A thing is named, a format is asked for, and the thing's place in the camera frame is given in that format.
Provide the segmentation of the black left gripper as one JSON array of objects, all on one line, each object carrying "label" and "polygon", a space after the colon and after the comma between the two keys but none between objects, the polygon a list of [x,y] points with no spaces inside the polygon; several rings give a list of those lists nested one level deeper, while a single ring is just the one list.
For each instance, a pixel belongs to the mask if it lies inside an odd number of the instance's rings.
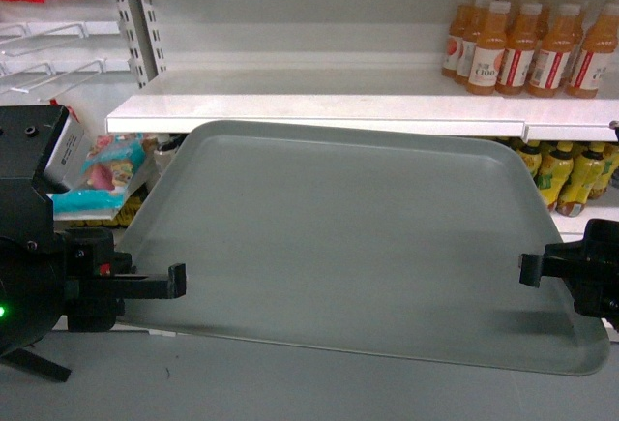
[{"label": "black left gripper", "polygon": [[[176,299],[187,293],[185,263],[164,274],[129,274],[132,257],[115,250],[106,228],[71,228],[58,241],[57,251],[37,253],[1,240],[2,356],[39,341],[61,316],[71,332],[105,332],[124,311],[119,298]],[[114,276],[119,298],[83,295],[82,281]]]}]

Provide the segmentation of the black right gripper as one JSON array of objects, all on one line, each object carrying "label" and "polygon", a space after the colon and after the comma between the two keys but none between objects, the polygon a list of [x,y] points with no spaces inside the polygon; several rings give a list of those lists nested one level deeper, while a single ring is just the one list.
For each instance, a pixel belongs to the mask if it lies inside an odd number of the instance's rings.
[{"label": "black right gripper", "polygon": [[[618,331],[618,222],[591,219],[578,241],[548,244],[545,254],[558,258],[553,270],[564,280],[575,311],[606,320]],[[539,288],[545,257],[522,254],[519,257],[519,282]]]}]

